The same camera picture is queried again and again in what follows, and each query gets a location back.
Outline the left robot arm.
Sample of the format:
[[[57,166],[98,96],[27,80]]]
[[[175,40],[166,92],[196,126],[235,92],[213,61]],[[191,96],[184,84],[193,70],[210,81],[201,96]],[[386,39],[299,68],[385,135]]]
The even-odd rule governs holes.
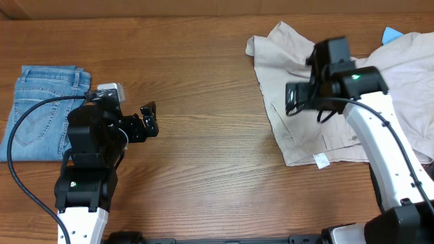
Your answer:
[[[76,108],[68,115],[71,148],[64,153],[54,193],[59,243],[100,243],[128,144],[159,133],[156,104],[124,116],[116,102]]]

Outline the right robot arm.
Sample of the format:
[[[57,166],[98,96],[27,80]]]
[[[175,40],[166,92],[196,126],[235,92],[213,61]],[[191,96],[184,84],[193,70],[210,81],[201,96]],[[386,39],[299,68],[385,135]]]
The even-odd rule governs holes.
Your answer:
[[[389,88],[374,66],[357,68],[347,39],[315,44],[306,59],[307,83],[285,86],[285,113],[304,110],[344,115],[368,156],[380,215],[365,224],[324,228],[318,235],[294,235],[310,243],[433,242],[433,180],[423,169],[393,108]]]

